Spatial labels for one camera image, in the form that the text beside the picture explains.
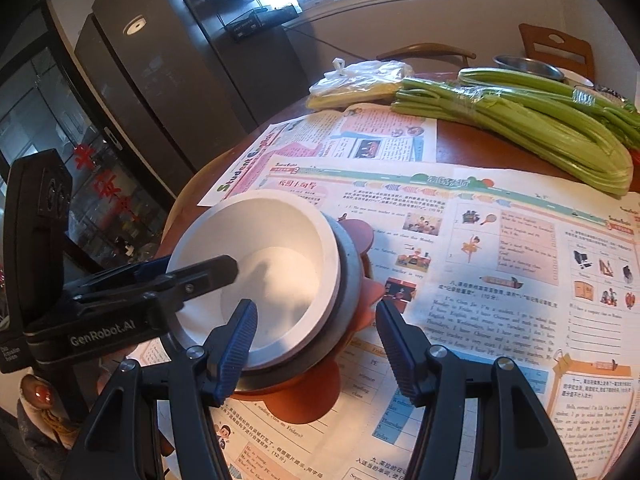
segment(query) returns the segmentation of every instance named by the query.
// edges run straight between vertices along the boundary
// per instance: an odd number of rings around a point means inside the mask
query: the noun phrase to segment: glass door
[[[73,176],[69,266],[86,268],[86,256],[102,268],[150,259],[166,221],[166,209],[140,184],[103,131],[79,103],[48,46],[0,84],[0,170],[16,158],[54,148]]]

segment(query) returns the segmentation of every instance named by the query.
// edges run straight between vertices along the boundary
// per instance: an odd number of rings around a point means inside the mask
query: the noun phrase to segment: vegetable in plastic bag
[[[347,107],[392,98],[400,89],[402,78],[414,75],[414,69],[401,61],[363,61],[345,66],[344,60],[337,57],[334,68],[309,88],[308,108]]]

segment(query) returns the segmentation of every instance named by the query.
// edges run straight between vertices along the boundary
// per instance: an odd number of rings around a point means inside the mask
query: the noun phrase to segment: wooden chair
[[[433,59],[435,57],[444,56],[460,56],[462,58],[462,66],[469,66],[469,59],[475,59],[476,54],[458,48],[456,46],[445,45],[441,43],[416,43],[391,52],[385,52],[376,57],[378,61],[403,60],[412,57],[421,59]]]
[[[559,30],[536,27],[534,25],[527,25],[527,23],[521,23],[518,28],[520,29],[520,35],[522,36],[522,43],[524,44],[524,51],[527,57],[549,63],[553,66],[572,70],[575,73],[585,76],[592,82],[594,81],[595,66],[593,63],[593,51],[588,41],[579,40]],[[555,40],[552,36],[557,36],[561,41],[558,42],[558,40]],[[584,63],[560,56],[559,54],[541,52],[536,50],[536,44],[564,50],[571,54],[577,54],[584,58]]]

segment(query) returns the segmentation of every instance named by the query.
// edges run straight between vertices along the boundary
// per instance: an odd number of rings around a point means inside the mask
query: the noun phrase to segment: table
[[[455,73],[430,73],[418,74],[418,76],[447,80],[455,78],[457,75]],[[184,206],[177,212],[173,224],[164,236],[157,256],[165,256],[173,252],[182,234],[198,216],[207,210],[206,207],[197,205],[204,194],[270,124],[312,113],[312,110],[306,108],[305,101],[306,98],[301,99],[274,115],[235,148],[208,165],[204,178],[200,178],[194,183],[194,186],[190,187]],[[529,171],[531,173],[559,176],[573,181],[577,180],[563,170],[556,168],[553,164],[545,162],[537,155],[528,152],[498,134],[449,121],[438,120],[437,123],[436,161],[447,164],[475,166],[476,168],[504,168]],[[630,190],[640,191],[640,171],[634,172]]]

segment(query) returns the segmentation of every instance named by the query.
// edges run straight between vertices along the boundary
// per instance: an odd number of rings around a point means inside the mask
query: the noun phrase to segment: metal bolt
[[[202,346],[190,346],[187,348],[187,357],[189,359],[199,359],[204,355],[204,348]]]
[[[447,349],[442,345],[433,345],[431,348],[429,348],[429,353],[436,359],[442,359],[445,355],[447,355]]]
[[[120,363],[120,371],[130,372],[137,364],[138,362],[135,359],[124,359],[124,361]]]
[[[515,364],[513,364],[513,361],[508,357],[501,357],[500,359],[498,359],[498,366],[502,370],[509,371],[509,370],[513,370],[513,367],[515,366]]]

